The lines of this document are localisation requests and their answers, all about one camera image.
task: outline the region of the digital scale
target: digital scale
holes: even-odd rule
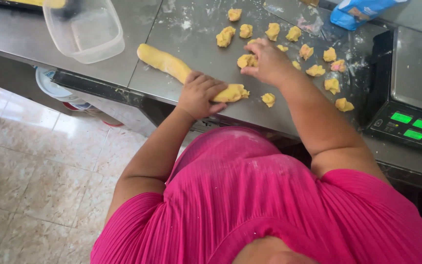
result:
[[[365,132],[422,148],[422,33],[398,27],[374,38]]]

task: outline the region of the woman's left hand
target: woman's left hand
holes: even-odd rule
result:
[[[209,117],[227,107],[225,103],[210,103],[210,100],[226,88],[227,84],[223,81],[192,71],[185,80],[176,108],[186,111],[195,120]]]

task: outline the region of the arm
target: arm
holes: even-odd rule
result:
[[[285,53],[262,39],[245,46],[258,56],[258,67],[243,74],[277,87],[285,98],[318,177],[334,169],[366,172],[388,183],[361,136]]]
[[[224,103],[209,103],[226,86],[201,72],[188,75],[175,109],[138,150],[118,179],[105,222],[130,198],[147,192],[164,192],[165,182],[191,125],[196,119],[226,107]]]

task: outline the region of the dough scraper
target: dough scraper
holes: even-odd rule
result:
[[[263,7],[273,15],[298,26],[300,29],[318,36],[324,22],[317,7],[300,0],[265,0]]]

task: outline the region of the woman's right hand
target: woman's right hand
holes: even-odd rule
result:
[[[297,70],[287,55],[267,39],[257,39],[256,42],[243,48],[255,53],[258,57],[258,66],[244,67],[241,69],[241,74],[253,76],[261,82],[278,87],[284,82],[288,71]]]

